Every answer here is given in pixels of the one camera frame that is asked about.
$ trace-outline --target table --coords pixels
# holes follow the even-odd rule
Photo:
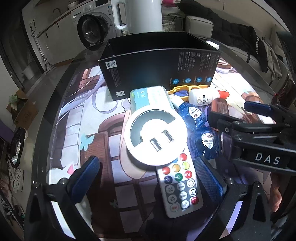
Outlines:
[[[270,103],[274,93],[264,79],[225,46],[220,45],[219,50],[222,60],[210,88],[231,91],[233,97]],[[139,229],[161,203],[155,169],[135,166],[129,160],[123,133],[131,115],[130,102],[112,101],[97,62],[101,53],[102,48],[81,52],[58,83],[37,135],[32,181],[57,183],[63,177],[69,178],[90,155],[97,156],[103,163],[101,182],[94,182],[87,198],[76,207],[98,237],[139,240]],[[272,121],[233,107],[229,107],[229,114],[248,122]],[[223,157],[217,158],[215,165],[223,177],[233,177],[238,183],[259,180],[269,195],[269,172],[237,166]],[[59,207],[52,205],[63,231],[73,237]],[[225,235],[231,231],[240,206],[237,203]],[[180,238],[194,240],[212,212],[210,204],[204,205],[199,210],[200,218]]]

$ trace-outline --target cardboard box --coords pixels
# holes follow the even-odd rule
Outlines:
[[[15,94],[19,101],[17,102],[17,110],[11,108],[9,104],[7,110],[11,113],[12,121],[17,127],[28,129],[38,113],[36,106],[28,100],[28,97],[22,90],[18,90]]]
[[[109,39],[99,60],[113,100],[134,89],[210,85],[220,52],[186,32],[151,32]]]

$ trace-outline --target yellow button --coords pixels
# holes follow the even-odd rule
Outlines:
[[[173,165],[172,169],[174,172],[179,172],[181,167],[178,164],[175,164],[175,165]]]
[[[189,165],[188,162],[185,161],[185,162],[183,162],[182,167],[183,167],[185,170],[187,170],[187,169],[189,169],[190,165]]]

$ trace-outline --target black box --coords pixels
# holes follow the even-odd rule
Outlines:
[[[109,39],[99,60],[113,100],[134,89],[210,85],[220,52],[186,32],[151,32]]]

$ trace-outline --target black jacket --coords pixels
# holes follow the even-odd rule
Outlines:
[[[262,72],[267,73],[268,63],[265,46],[253,27],[230,23],[194,0],[182,0],[178,7],[186,15],[204,18],[213,22],[213,39],[253,55],[258,60]]]

